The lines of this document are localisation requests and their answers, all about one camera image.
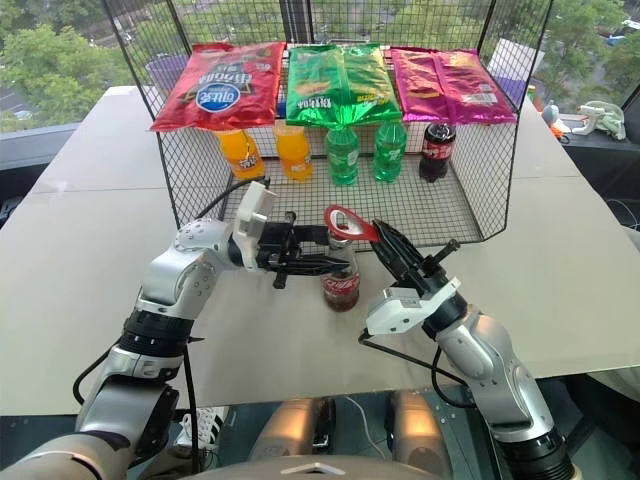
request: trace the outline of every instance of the pink snack bag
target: pink snack bag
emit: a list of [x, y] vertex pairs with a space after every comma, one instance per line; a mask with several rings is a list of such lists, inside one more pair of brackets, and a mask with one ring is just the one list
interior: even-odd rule
[[391, 58], [406, 122], [516, 122], [475, 51], [393, 47]]

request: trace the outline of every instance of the green soda bottle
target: green soda bottle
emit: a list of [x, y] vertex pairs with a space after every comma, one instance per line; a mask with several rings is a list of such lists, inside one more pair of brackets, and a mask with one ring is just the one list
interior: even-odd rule
[[402, 158], [407, 147], [407, 131], [402, 122], [386, 122], [376, 132], [376, 152], [373, 174], [377, 180], [393, 182], [402, 170]]
[[329, 177], [336, 185], [351, 185], [358, 176], [360, 140], [349, 127], [329, 130], [325, 140]]

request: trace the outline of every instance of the plastic bottle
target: plastic bottle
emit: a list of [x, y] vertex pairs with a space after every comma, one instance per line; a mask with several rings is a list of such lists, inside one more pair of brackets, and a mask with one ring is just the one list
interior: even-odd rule
[[329, 256], [349, 262], [348, 268], [321, 277], [327, 305], [336, 312], [346, 312], [353, 308], [360, 296], [360, 273], [351, 240], [329, 234]]
[[453, 125], [432, 123], [427, 127], [418, 167], [420, 177], [433, 183], [447, 174], [455, 140], [456, 127]]
[[351, 185], [358, 176], [360, 140], [350, 128], [329, 130], [325, 139], [329, 177], [336, 185]]
[[292, 180], [307, 180], [313, 172], [313, 166], [304, 127], [294, 127], [287, 125], [284, 120], [276, 120], [273, 133], [282, 172]]
[[220, 140], [222, 154], [236, 178], [242, 180], [264, 175], [264, 162], [251, 135], [244, 130], [221, 130], [214, 133]]
[[393, 182], [402, 170], [402, 159], [407, 148], [407, 131], [402, 122], [386, 122], [376, 132], [376, 151], [373, 174], [377, 180]]

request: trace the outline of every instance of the red snack bag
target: red snack bag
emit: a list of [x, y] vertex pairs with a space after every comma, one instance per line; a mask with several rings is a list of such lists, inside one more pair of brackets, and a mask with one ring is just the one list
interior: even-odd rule
[[194, 45], [151, 130], [233, 130], [275, 122], [285, 44]]
[[516, 121], [475, 51], [392, 47], [391, 58], [406, 122]]

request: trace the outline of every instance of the green snack bag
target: green snack bag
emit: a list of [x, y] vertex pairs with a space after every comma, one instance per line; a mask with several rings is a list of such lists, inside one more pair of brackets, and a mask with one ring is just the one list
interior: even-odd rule
[[339, 47], [317, 45], [289, 50], [288, 124], [337, 127], [347, 95]]
[[377, 44], [343, 48], [348, 80], [348, 100], [342, 109], [343, 125], [380, 123], [399, 119], [393, 86]]

